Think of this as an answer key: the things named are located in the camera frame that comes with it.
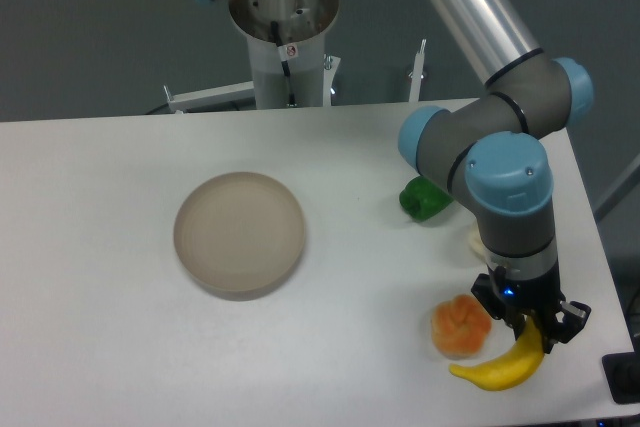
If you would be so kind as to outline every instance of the white table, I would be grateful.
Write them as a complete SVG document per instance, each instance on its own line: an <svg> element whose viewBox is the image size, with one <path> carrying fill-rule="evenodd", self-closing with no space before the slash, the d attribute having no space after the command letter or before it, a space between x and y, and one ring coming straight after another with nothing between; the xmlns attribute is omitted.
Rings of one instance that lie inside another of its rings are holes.
<svg viewBox="0 0 640 427"><path fill-rule="evenodd" d="M489 426L640 411L613 403L601 367L631 343L565 132L544 144L562 288L593 308L587 327L509 391L447 372L429 313L485 269L464 209L419 225L399 208L411 110L0 125L0 423ZM231 171L283 182L308 229L294 275L249 302L205 292L172 243L187 195ZM496 323L476 361L512 343Z"/></svg>

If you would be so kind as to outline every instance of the yellow banana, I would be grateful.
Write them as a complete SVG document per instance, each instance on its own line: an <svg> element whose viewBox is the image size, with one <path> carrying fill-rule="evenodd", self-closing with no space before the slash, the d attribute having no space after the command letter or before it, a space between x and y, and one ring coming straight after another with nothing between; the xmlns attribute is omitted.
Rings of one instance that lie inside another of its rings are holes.
<svg viewBox="0 0 640 427"><path fill-rule="evenodd" d="M542 338L533 319L529 317L524 331L507 353L472 367L451 364L449 372L484 390L505 390L531 377L538 370L542 359Z"/></svg>

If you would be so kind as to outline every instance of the green pepper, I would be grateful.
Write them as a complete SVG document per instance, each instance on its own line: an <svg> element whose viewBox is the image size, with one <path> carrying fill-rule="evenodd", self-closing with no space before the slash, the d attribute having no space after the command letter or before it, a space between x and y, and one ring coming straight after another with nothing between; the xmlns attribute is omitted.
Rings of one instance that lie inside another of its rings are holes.
<svg viewBox="0 0 640 427"><path fill-rule="evenodd" d="M400 193L402 209L417 222L430 219L451 202L453 198L424 177L416 177Z"/></svg>

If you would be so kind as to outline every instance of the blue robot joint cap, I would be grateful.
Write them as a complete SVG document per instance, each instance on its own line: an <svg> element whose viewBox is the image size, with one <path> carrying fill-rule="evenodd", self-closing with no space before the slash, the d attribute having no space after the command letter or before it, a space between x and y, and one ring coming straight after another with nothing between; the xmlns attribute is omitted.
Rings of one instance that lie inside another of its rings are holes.
<svg viewBox="0 0 640 427"><path fill-rule="evenodd" d="M569 79L569 86L571 88L571 111L567 119L567 125L572 126L580 122L593 106L593 82L587 69L575 60L567 57L553 60L560 64Z"/></svg>
<svg viewBox="0 0 640 427"><path fill-rule="evenodd" d="M546 206L553 176L542 144L528 134L498 132L469 151L465 181L473 198L501 215L529 215Z"/></svg>
<svg viewBox="0 0 640 427"><path fill-rule="evenodd" d="M436 106L420 107L406 118L398 135L398 150L407 163L418 170L418 144L422 132L434 115L445 109Z"/></svg>

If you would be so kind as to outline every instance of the round plate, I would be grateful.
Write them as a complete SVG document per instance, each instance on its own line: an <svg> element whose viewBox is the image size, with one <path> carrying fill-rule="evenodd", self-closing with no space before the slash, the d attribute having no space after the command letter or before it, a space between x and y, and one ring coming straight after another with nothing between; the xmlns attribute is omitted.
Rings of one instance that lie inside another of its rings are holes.
<svg viewBox="0 0 640 427"><path fill-rule="evenodd" d="M173 239L199 281L229 293L267 288L295 265L305 240L302 209L280 182L237 172L198 187L178 212Z"/></svg>

